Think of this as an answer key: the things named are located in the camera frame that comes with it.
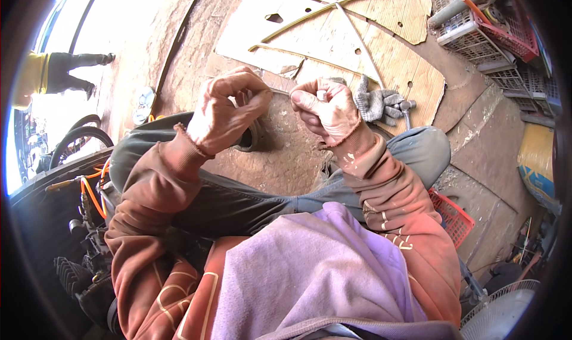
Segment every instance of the red plastic crate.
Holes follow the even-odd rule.
[[[529,23],[524,10],[519,6],[516,0],[512,0],[513,14],[505,16],[509,26],[510,33],[506,33],[493,25],[486,24],[477,16],[473,16],[477,24],[481,27],[488,37],[500,46],[510,50],[524,62],[532,60],[539,56],[538,43],[536,35]]]
[[[453,201],[432,187],[429,189],[429,197],[433,202],[435,211],[441,215],[447,224],[445,231],[453,240],[455,249],[459,248],[469,232],[475,227],[475,221]]]

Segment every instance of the brown hoodie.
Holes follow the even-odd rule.
[[[200,284],[187,261],[166,251],[162,241],[172,215],[193,201],[200,189],[198,169],[213,158],[198,150],[181,124],[175,129],[173,141],[157,143],[134,166],[105,234],[127,338],[209,338],[225,250],[242,240],[216,244]],[[458,258],[417,174],[393,158],[364,122],[332,151],[346,184],[360,196],[368,226],[402,251],[412,292],[428,320],[458,327]]]

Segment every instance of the black pants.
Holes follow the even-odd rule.
[[[93,83],[74,76],[68,72],[77,67],[103,65],[107,55],[80,54],[72,55],[66,52],[53,52],[47,64],[46,93],[60,93],[65,90],[90,91]]]

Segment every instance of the gray knit glove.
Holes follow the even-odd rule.
[[[354,103],[361,114],[361,118],[366,122],[379,120],[395,127],[397,125],[395,120],[403,117],[403,113],[395,105],[405,101],[404,97],[394,90],[368,92],[367,85],[367,75],[361,75],[359,86],[354,93]]]

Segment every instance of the bicycle wheel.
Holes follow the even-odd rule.
[[[91,123],[89,125],[90,127],[99,128],[101,126],[101,118],[99,115],[96,115],[96,114],[86,115],[83,118],[81,118],[79,121],[75,122],[75,124],[71,126],[71,128],[68,130],[68,132],[70,132],[76,128],[83,127],[88,123]]]
[[[103,130],[95,127],[76,128],[68,132],[55,147],[50,161],[50,169],[64,163],[69,156],[78,153],[80,149],[91,153],[111,146],[113,146],[113,142]]]

